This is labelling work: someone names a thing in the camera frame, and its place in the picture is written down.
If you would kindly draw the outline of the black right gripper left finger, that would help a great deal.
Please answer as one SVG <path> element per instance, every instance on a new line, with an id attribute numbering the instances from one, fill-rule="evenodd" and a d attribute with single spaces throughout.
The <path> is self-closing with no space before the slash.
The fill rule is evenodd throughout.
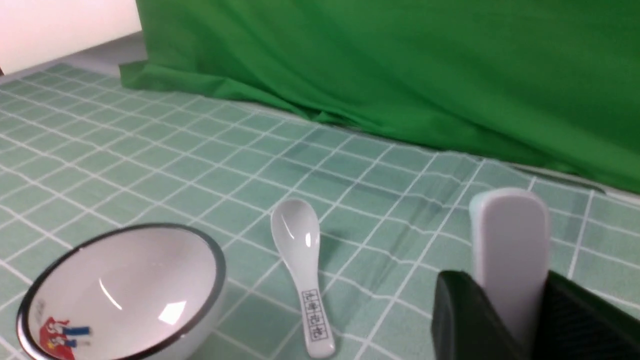
<path id="1" fill-rule="evenodd" d="M 524 360 L 485 292 L 464 271 L 439 272 L 430 333 L 437 360 Z"/>

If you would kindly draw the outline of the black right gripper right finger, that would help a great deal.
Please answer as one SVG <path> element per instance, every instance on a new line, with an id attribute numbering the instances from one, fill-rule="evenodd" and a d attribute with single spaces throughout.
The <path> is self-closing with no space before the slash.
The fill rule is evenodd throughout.
<path id="1" fill-rule="evenodd" d="M 638 360 L 640 322 L 550 271 L 535 333 L 534 360 Z"/>

